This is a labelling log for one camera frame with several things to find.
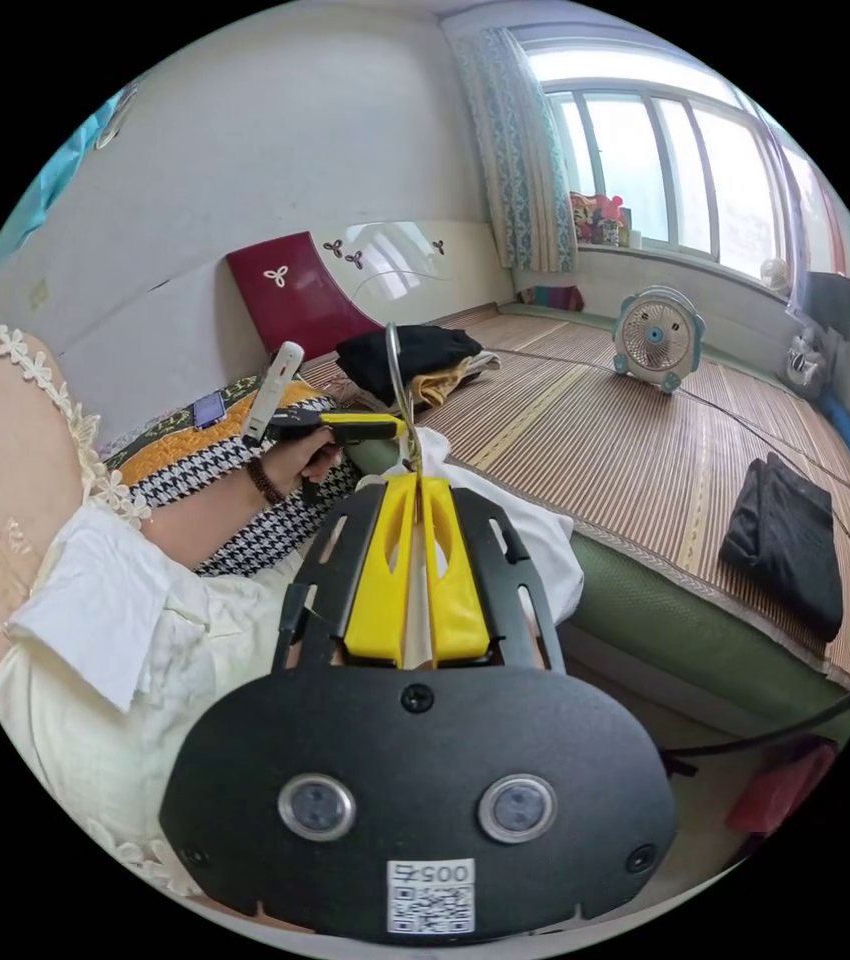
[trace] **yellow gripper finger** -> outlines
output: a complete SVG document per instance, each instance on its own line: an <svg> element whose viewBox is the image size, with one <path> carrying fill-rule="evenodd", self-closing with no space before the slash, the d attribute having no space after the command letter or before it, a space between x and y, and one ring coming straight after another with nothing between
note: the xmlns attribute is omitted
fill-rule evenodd
<svg viewBox="0 0 850 960"><path fill-rule="evenodd" d="M422 478L422 524L432 665L473 660L488 651L488 628L447 480ZM447 569L438 572L436 545Z"/></svg>
<svg viewBox="0 0 850 960"><path fill-rule="evenodd" d="M340 428L356 433L375 434L383 440L403 437L408 429L404 420L389 413L323 413L318 419L333 430Z"/></svg>
<svg viewBox="0 0 850 960"><path fill-rule="evenodd" d="M387 480L344 638L351 656L392 660L399 669L411 589L417 489L418 477L411 473Z"/></svg>

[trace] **teal curtain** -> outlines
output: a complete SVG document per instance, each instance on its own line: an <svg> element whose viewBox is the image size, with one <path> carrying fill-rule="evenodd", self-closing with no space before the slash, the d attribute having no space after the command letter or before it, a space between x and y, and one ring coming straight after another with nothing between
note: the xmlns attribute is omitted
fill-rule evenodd
<svg viewBox="0 0 850 960"><path fill-rule="evenodd" d="M85 154L94 146L115 114L124 90L96 110L55 152L15 205L0 232L0 267L44 222L48 211L78 172Z"/></svg>
<svg viewBox="0 0 850 960"><path fill-rule="evenodd" d="M558 130L525 51L500 27L450 42L475 123L502 265L573 270L575 229Z"/></svg>

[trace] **houndstooth pillow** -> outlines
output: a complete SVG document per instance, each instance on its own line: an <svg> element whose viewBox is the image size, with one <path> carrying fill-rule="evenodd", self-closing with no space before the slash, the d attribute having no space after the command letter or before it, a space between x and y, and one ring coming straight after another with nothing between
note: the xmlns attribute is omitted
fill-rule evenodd
<svg viewBox="0 0 850 960"><path fill-rule="evenodd" d="M292 406L319 412L336 408L327 397L309 398ZM239 437L229 437L155 471L131 488L132 495L140 493L153 508L174 503L248 463L262 449L248 448ZM250 577L265 567L275 566L318 531L328 511L355 489L360 476L351 461L343 458L317 488L314 504L306 504L301 492L296 492L277 506L263 510L195 572L204 577Z"/></svg>

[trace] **electric fan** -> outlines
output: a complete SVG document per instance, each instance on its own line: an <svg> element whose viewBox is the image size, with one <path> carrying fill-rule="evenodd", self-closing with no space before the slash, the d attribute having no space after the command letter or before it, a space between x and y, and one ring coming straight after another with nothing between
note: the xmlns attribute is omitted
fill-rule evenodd
<svg viewBox="0 0 850 960"><path fill-rule="evenodd" d="M622 303L612 336L615 372L674 393L698 369L705 321L670 287L648 287Z"/></svg>
<svg viewBox="0 0 850 960"><path fill-rule="evenodd" d="M767 290L787 296L792 289L792 271L780 257L770 257L761 267L762 284Z"/></svg>

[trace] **lace trim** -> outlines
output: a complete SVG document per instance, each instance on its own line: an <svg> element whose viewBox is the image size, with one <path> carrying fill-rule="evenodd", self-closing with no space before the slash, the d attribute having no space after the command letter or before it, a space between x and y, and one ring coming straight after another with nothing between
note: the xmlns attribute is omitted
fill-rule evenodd
<svg viewBox="0 0 850 960"><path fill-rule="evenodd" d="M21 330L9 333L8 327L0 324L0 357L7 357L10 363L21 367L22 378L43 390L65 417L82 468L82 503L99 503L109 507L136 530L140 529L142 520L151 516L151 508L140 494L131 495L128 487L122 483L121 471L110 471L95 451L101 418L97 414L85 416L82 405L69 397L64 381L61 387L55 387L52 371L45 364L45 353L39 350L34 359L30 357Z"/></svg>
<svg viewBox="0 0 850 960"><path fill-rule="evenodd" d="M100 418L97 415L86 416L82 412L82 405L68 395L68 387L64 382L61 387L55 387L52 371L45 363L45 353L40 350L34 358L30 357L21 330L9 333L8 327L0 324L0 357L7 357L10 363L21 367L22 378L39 387L65 418L81 464L82 503L92 502L108 507L139 529L142 520L151 515L151 509L144 497L131 496L128 487L122 483L121 472L109 471L96 452L95 438ZM144 846L130 842L118 843L105 826L92 818L86 818L84 829L99 846L152 886L180 897L202 895L201 889L188 875L167 841L153 839Z"/></svg>
<svg viewBox="0 0 850 960"><path fill-rule="evenodd" d="M202 895L201 889L164 840L153 840L146 849L142 849L137 843L116 843L108 830L91 817L85 821L85 832L119 863L137 873L153 887L167 890L179 897Z"/></svg>

